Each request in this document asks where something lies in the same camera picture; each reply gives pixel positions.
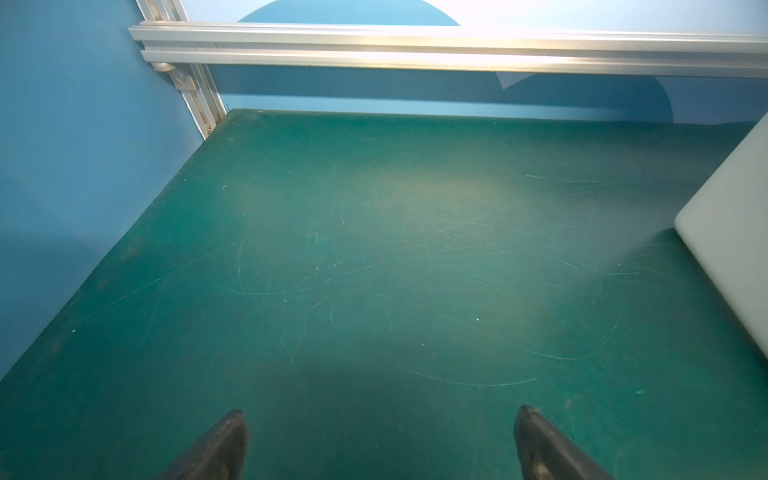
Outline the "white plastic storage bin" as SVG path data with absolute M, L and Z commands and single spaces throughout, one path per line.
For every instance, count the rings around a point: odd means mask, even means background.
M 674 227 L 750 338 L 766 354 L 766 118 L 683 207 Z

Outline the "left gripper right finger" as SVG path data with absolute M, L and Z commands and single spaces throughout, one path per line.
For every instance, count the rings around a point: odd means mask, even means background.
M 601 465 L 532 406 L 522 405 L 519 408 L 514 436 L 525 480 L 613 479 Z

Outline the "aluminium frame rail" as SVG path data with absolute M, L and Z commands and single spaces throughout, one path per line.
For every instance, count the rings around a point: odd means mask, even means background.
M 767 76 L 764 35 L 144 21 L 150 63 L 711 78 Z

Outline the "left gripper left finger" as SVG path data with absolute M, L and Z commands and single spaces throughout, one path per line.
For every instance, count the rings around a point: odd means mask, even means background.
M 241 410 L 232 410 L 178 456 L 158 479 L 241 479 L 249 430 Z

